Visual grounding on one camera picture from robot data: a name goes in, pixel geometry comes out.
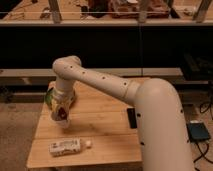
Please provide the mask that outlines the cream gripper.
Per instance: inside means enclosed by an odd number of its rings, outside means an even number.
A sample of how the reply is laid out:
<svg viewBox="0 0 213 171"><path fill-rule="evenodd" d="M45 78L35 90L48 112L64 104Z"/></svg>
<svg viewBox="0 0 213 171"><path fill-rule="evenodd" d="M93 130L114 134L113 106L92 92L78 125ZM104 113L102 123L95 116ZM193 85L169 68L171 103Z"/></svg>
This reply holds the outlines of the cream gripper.
<svg viewBox="0 0 213 171"><path fill-rule="evenodd" d="M70 102L69 98L73 96L73 91L59 91L56 88L53 89L52 99L52 115L59 115L59 109L63 108L67 115L69 115Z"/></svg>

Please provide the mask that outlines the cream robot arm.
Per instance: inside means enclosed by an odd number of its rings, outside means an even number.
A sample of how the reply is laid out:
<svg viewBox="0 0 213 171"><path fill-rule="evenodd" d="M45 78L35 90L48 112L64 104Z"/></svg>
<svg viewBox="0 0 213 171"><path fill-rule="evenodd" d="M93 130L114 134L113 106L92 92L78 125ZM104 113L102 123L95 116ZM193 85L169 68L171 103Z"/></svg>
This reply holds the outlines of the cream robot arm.
<svg viewBox="0 0 213 171"><path fill-rule="evenodd" d="M143 171L195 171L180 97L171 83L151 78L144 83L81 66L76 56L53 62L52 119L66 128L73 85L80 81L135 108Z"/></svg>

